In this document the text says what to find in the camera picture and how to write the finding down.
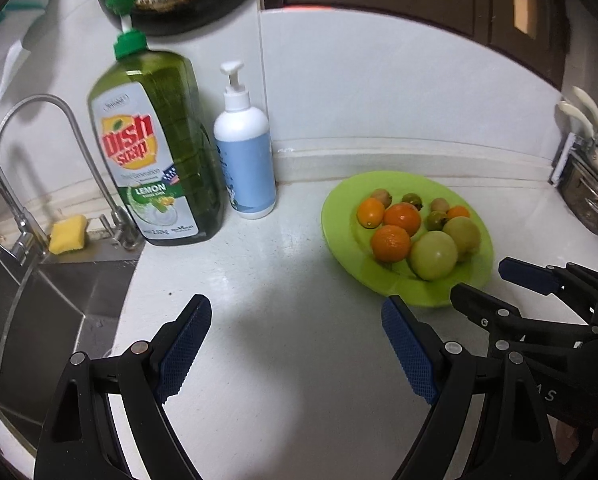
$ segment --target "blue gripper pad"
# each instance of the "blue gripper pad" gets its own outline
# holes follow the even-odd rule
[[[168,397],[179,393],[192,362],[204,342],[205,335],[210,329],[211,321],[210,301],[203,298],[159,364],[159,383],[154,395],[160,403],[163,404]]]
[[[554,294],[561,288],[559,279],[549,269],[509,256],[499,262],[498,272],[506,282],[523,286],[544,296]]]
[[[428,404],[437,402],[439,391],[435,385],[432,363],[397,306],[390,299],[384,301],[381,307],[381,325],[393,345],[412,391],[426,399]]]

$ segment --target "chrome faucet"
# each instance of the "chrome faucet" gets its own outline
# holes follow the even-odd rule
[[[10,109],[0,124],[0,148],[2,145],[4,130],[6,129],[6,126],[12,117],[21,108],[25,107],[25,105],[35,102],[47,102],[54,104],[61,111],[63,111],[64,115],[66,115],[73,130],[74,139],[77,141],[77,145],[79,146],[79,149],[86,160],[86,164],[88,165],[90,173],[92,173],[92,177],[102,191],[102,195],[106,199],[106,202],[108,202],[108,205],[110,206],[114,227],[110,225],[105,215],[100,216],[102,225],[114,243],[122,246],[126,250],[132,250],[135,248],[140,240],[140,234],[137,230],[137,227],[128,216],[126,210],[122,206],[117,205],[113,200],[112,195],[108,191],[100,172],[97,170],[94,160],[92,160],[92,156],[90,156],[90,152],[88,151],[88,147],[84,141],[84,136],[79,128],[79,124],[77,124],[77,120],[74,117],[73,111],[65,101],[51,94],[31,95],[19,101]],[[1,165],[0,192],[4,197],[4,200],[6,200],[6,203],[12,212],[15,221],[17,222],[17,227],[22,233],[15,242],[15,245],[12,247],[12,250],[8,251],[3,247],[0,247],[0,249],[9,253],[10,256],[14,257],[22,265],[32,254],[46,255],[48,252],[48,236],[41,228],[39,223],[35,220],[34,216],[22,205],[20,200],[15,195],[10,183],[8,182],[8,179],[4,175]]]

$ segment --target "sink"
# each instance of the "sink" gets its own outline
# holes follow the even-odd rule
[[[0,260],[0,411],[33,447],[70,355],[110,352],[139,254],[100,240],[21,283]]]

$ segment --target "dish soap bottle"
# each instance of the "dish soap bottle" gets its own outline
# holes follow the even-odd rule
[[[215,121],[215,139],[230,203],[240,216],[255,220],[272,211],[277,200],[272,143],[266,114],[250,105],[239,84],[243,61],[221,65],[230,78],[223,97],[225,111]]]
[[[98,146],[144,237],[170,246],[208,240],[221,223],[213,146],[188,59],[148,49],[132,28],[136,0],[108,0],[121,17],[117,62],[88,97]]]

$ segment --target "dish soap logo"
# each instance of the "dish soap logo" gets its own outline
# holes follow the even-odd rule
[[[118,115],[102,119],[103,151],[127,170],[140,170],[154,164],[157,139],[150,116]]]

